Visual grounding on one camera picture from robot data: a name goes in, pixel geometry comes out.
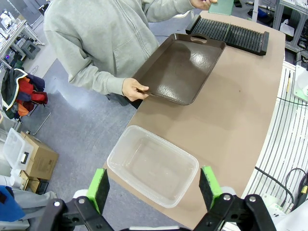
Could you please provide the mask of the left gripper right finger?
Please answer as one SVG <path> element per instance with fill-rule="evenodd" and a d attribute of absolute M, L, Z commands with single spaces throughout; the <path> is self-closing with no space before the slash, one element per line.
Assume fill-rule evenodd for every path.
<path fill-rule="evenodd" d="M 230 193 L 223 193 L 210 166 L 200 171 L 199 188 L 207 213 L 195 231 L 220 231 L 227 222 L 235 223 L 241 231 L 273 231 L 274 223 L 263 202 L 257 194 L 244 199 Z"/>

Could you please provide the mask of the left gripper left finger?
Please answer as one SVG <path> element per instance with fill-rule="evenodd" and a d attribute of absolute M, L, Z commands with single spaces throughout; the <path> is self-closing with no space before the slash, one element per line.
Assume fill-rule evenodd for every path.
<path fill-rule="evenodd" d="M 110 189 L 107 170 L 98 168 L 85 196 L 69 202 L 55 198 L 48 202 L 38 231 L 73 231 L 84 225 L 89 231 L 111 231 L 113 228 L 102 216 Z"/>

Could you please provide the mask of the person's right hand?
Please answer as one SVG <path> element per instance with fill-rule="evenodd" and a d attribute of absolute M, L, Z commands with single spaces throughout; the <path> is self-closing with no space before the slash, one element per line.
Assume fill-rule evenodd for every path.
<path fill-rule="evenodd" d="M 144 100 L 148 97 L 148 94 L 145 92 L 149 89 L 148 86 L 140 84 L 134 78 L 126 78 L 123 81 L 122 93 L 126 96 L 131 102 L 136 100 Z"/>

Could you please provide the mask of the person's left hand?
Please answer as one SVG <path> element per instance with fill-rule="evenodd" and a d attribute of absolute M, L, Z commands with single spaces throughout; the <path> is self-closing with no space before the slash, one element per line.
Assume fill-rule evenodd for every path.
<path fill-rule="evenodd" d="M 197 9 L 208 11 L 212 4 L 216 4 L 217 0 L 189 0 L 190 4 Z"/>

